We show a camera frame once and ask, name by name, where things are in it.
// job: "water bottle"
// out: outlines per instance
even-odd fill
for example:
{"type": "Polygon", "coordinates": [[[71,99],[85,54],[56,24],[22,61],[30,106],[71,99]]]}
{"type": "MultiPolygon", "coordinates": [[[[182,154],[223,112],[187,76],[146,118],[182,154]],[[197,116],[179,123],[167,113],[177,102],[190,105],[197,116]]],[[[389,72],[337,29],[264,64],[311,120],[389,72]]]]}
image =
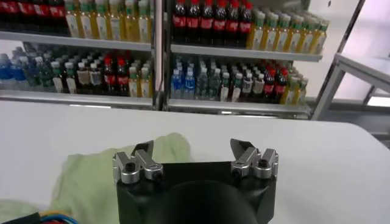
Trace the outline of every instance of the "water bottle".
{"type": "Polygon", "coordinates": [[[193,100],[195,92],[195,78],[193,71],[188,71],[185,77],[184,99],[193,100]]]}

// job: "blue cable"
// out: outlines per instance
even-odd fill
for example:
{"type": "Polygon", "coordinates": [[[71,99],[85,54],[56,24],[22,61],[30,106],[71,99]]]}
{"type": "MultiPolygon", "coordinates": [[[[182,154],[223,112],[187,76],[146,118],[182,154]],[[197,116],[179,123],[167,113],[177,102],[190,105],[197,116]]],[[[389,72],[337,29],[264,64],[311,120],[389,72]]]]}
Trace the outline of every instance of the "blue cable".
{"type": "Polygon", "coordinates": [[[78,222],[76,220],[72,219],[71,217],[68,217],[66,215],[61,215],[61,214],[47,215],[47,216],[41,218],[41,222],[46,222],[46,221],[50,221],[50,220],[58,220],[58,219],[69,221],[72,224],[78,224],[78,222]]]}

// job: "white table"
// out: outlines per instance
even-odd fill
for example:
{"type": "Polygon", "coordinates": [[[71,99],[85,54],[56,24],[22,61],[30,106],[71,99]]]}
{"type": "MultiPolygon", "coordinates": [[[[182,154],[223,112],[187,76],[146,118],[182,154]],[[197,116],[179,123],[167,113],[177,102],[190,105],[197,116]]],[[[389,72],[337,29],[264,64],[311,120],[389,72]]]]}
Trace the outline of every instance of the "white table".
{"type": "Polygon", "coordinates": [[[174,131],[196,161],[233,160],[230,138],[276,149],[272,223],[390,223],[390,151],[356,125],[43,103],[0,101],[0,198],[48,205],[68,155],[174,131]]]}

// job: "shelf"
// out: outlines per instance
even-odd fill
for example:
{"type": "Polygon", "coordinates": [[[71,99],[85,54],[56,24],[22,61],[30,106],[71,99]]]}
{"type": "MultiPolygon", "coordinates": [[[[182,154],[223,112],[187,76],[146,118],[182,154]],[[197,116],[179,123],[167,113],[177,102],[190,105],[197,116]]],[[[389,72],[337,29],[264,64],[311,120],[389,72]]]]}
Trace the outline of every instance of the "shelf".
{"type": "Polygon", "coordinates": [[[109,49],[124,49],[133,51],[151,51],[150,43],[135,43],[126,41],[113,41],[113,40],[94,40],[83,39],[74,37],[58,37],[31,33],[17,33],[17,32],[3,32],[0,31],[0,39],[3,40],[16,40],[32,43],[43,44],[59,44],[69,46],[82,46],[82,47],[99,47],[109,49]]]}
{"type": "Polygon", "coordinates": [[[223,47],[204,47],[190,46],[181,44],[171,44],[171,52],[181,54],[199,54],[222,57],[236,58],[263,58],[273,60],[291,60],[291,61],[314,61],[322,59],[322,55],[313,54],[293,54],[272,51],[255,51],[246,49],[223,48],[223,47]]]}
{"type": "Polygon", "coordinates": [[[175,110],[198,110],[212,112],[240,112],[258,114],[279,114],[279,115],[310,115],[308,106],[280,105],[267,103],[241,103],[241,102],[219,102],[207,100],[182,100],[169,99],[168,109],[175,110]]]}
{"type": "Polygon", "coordinates": [[[0,100],[152,109],[152,98],[0,90],[0,100]]]}

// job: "green cloth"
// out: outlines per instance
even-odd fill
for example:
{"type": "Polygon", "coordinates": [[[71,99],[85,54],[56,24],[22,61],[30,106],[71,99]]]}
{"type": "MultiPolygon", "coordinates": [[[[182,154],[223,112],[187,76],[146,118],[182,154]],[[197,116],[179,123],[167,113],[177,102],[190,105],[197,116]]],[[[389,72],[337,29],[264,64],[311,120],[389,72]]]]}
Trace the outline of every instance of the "green cloth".
{"type": "MultiPolygon", "coordinates": [[[[92,155],[70,155],[56,182],[50,210],[68,212],[79,223],[119,223],[112,157],[116,152],[130,155],[133,148],[127,146],[92,155]]],[[[190,145],[178,133],[159,137],[154,141],[152,158],[158,163],[190,162],[190,145]]]]}

